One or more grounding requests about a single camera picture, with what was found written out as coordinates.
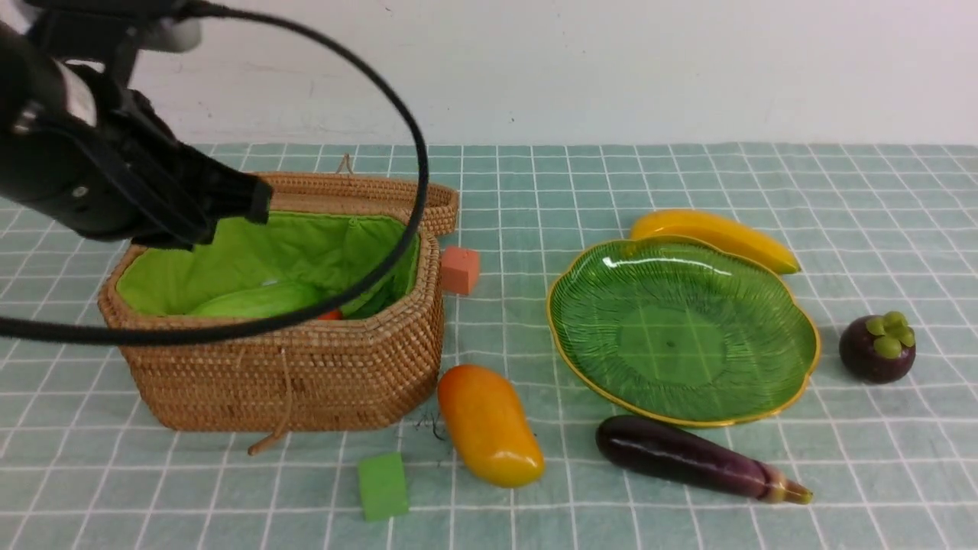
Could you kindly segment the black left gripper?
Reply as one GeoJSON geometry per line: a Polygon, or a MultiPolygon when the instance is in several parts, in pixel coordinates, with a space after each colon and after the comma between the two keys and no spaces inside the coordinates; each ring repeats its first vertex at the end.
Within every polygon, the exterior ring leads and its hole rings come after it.
{"type": "Polygon", "coordinates": [[[200,41],[184,1],[18,1],[2,24],[2,197],[94,241],[193,248],[266,224],[273,190],[179,140],[130,88],[140,52],[200,41]]]}

